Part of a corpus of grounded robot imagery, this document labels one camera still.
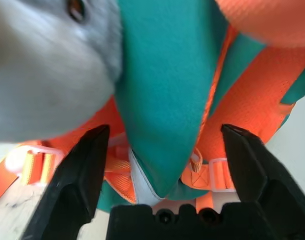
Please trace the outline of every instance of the white fabric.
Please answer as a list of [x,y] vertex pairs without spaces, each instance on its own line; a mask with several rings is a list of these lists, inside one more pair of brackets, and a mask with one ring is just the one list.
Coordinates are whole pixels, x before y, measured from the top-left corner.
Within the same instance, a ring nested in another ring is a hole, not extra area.
[[137,199],[136,203],[154,206],[160,201],[162,201],[163,198],[160,198],[155,193],[152,185],[149,183],[143,170],[138,164],[137,159],[131,148],[129,149],[129,162],[131,165],[132,184]]

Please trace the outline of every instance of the orange backpack strap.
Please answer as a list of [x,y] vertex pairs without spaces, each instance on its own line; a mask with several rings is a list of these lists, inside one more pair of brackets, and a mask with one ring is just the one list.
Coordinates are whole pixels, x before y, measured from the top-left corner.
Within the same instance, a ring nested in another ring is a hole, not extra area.
[[17,180],[18,176],[9,172],[5,167],[5,159],[0,162],[0,198]]

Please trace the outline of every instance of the screw hole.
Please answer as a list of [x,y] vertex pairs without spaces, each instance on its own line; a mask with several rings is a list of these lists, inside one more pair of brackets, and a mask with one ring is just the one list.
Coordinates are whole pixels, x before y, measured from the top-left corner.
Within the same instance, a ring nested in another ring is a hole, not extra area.
[[220,215],[212,208],[205,208],[199,212],[201,220],[207,225],[218,225],[220,223]]
[[156,214],[156,220],[163,225],[169,225],[175,222],[175,215],[168,209],[161,209]]

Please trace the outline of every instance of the teal fabric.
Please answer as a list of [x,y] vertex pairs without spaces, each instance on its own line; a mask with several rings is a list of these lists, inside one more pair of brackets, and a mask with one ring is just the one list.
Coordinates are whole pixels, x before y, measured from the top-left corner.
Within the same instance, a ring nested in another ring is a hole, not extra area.
[[283,104],[294,104],[299,99],[305,96],[305,69],[293,83],[290,89],[287,91],[285,96],[282,98],[281,103]]
[[262,51],[262,49],[264,49],[264,47],[264,44],[243,34],[237,36],[234,43],[230,46],[224,60],[224,65],[213,97],[209,116],[214,114],[224,95],[246,70],[253,59]]
[[198,190],[191,188],[185,184],[182,183],[182,181],[177,181],[176,184],[173,186],[170,193],[167,195],[167,199],[171,201],[177,201],[177,200],[192,200],[196,199],[198,197],[201,197],[208,193],[207,190]]
[[186,191],[179,178],[196,143],[227,22],[213,0],[119,5],[124,73],[115,99],[129,143],[158,196],[194,198],[200,191]]
[[130,203],[123,199],[106,181],[104,181],[101,186],[97,208],[109,213],[112,207],[117,205],[130,205]]

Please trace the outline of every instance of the orange webbing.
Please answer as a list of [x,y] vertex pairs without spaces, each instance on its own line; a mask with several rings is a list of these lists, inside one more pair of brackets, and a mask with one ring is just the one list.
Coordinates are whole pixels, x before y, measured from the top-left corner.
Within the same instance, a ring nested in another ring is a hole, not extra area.
[[16,181],[18,176],[9,172],[5,167],[5,159],[0,162],[0,197]]
[[[233,189],[234,184],[226,161],[218,161],[213,164],[214,185],[218,190]],[[203,164],[199,172],[194,172],[186,167],[181,174],[181,181],[193,189],[211,190],[210,168]]]
[[293,105],[281,99],[305,68],[305,47],[265,48],[223,97],[207,120],[197,148],[204,159],[224,158],[222,124],[250,130],[266,143]]
[[305,46],[305,0],[216,0],[238,31],[275,47]]

